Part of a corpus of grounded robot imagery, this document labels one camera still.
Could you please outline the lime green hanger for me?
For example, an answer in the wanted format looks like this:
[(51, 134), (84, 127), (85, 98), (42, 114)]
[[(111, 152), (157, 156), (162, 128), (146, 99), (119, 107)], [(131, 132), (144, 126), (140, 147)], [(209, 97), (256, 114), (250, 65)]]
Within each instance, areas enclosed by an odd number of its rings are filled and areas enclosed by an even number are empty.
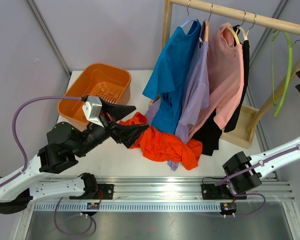
[(274, 113), (274, 117), (276, 117), (282, 106), (284, 103), (284, 100), (286, 98), (286, 94), (288, 92), (288, 88), (290, 85), (290, 82), (292, 80), (292, 75), (295, 75), (299, 70), (300, 70), (300, 60), (298, 60), (296, 67), (294, 67), (293, 69), (293, 54), (294, 54), (294, 46), (297, 42), (300, 41), (300, 39), (296, 40), (294, 43), (292, 43), (290, 35), (287, 32), (283, 32), (286, 41), (287, 41), (287, 48), (288, 48), (288, 65), (287, 65), (287, 72), (286, 72), (286, 76), (283, 79), (283, 87), (281, 90), (281, 100), (279, 102), (279, 104), (276, 103), (277, 101), (277, 96), (275, 96), (275, 71), (274, 71), (274, 41), (276, 40), (276, 38), (278, 37), (278, 35), (280, 34), (281, 31), (278, 30), (274, 30), (273, 31), (273, 36), (271, 39), (271, 80), (272, 80), (272, 104), (276, 107), (275, 113)]

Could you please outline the orange t shirt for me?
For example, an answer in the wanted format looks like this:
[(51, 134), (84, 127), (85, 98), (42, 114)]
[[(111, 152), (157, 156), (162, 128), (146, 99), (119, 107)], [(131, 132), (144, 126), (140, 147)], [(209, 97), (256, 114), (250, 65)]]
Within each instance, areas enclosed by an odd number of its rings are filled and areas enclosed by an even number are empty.
[(132, 145), (133, 149), (140, 149), (142, 155), (154, 162), (172, 161), (182, 163), (186, 170), (198, 166), (202, 154), (203, 144), (195, 139), (188, 143), (182, 142), (177, 136), (160, 132), (150, 126)]

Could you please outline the black t shirt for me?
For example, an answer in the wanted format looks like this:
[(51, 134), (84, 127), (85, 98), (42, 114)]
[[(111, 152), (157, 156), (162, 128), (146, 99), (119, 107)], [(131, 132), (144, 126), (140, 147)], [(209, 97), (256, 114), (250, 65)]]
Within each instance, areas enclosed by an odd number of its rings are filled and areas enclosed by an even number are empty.
[(216, 112), (213, 111), (208, 117), (204, 125), (192, 136), (192, 139), (200, 141), (203, 144), (202, 154), (212, 156), (215, 150), (219, 149), (219, 139), (222, 133), (229, 133), (233, 131), (238, 123), (243, 100), (246, 95), (248, 81), (249, 81), (249, 63), (250, 63), (250, 43), (248, 40), (248, 32), (240, 25), (232, 26), (237, 33), (240, 44), (242, 44), (243, 51), (243, 65), (244, 65), (244, 86), (239, 106), (235, 110), (226, 127), (221, 130), (214, 122)]

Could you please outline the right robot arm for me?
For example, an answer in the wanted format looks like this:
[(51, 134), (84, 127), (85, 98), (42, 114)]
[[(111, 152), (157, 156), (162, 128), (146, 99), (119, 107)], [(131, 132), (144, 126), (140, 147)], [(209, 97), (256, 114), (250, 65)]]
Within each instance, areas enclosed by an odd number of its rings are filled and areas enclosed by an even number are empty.
[(247, 156), (240, 151), (222, 165), (225, 177), (217, 183), (201, 182), (202, 199), (246, 199), (247, 192), (259, 187), (269, 174), (299, 160), (300, 136), (257, 154)]

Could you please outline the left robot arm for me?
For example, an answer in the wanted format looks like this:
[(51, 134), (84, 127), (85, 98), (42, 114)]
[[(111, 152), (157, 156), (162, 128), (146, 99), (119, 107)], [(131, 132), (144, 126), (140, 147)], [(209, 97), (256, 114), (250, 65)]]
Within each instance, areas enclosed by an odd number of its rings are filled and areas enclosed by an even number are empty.
[(91, 95), (80, 97), (79, 101), (88, 121), (84, 130), (65, 121), (57, 123), (46, 135), (46, 146), (32, 159), (25, 158), (22, 167), (0, 177), (0, 214), (18, 213), (49, 199), (100, 199), (101, 191), (91, 173), (59, 182), (45, 182), (45, 179), (74, 167), (79, 158), (107, 139), (131, 148), (149, 127), (146, 123), (119, 124), (136, 109), (133, 105), (118, 105)]

